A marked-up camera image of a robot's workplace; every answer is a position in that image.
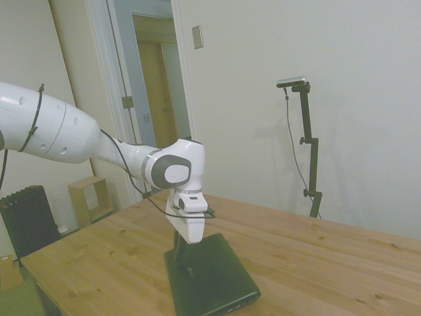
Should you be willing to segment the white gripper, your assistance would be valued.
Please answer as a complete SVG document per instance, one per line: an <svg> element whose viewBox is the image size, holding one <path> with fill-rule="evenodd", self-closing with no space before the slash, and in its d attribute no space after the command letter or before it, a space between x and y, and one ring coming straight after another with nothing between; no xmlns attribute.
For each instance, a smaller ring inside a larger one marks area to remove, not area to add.
<svg viewBox="0 0 421 316"><path fill-rule="evenodd" d="M205 229L206 200L204 196L170 196L166 204L166 218L175 228L174 259L181 262L189 244L199 243Z"/></svg>

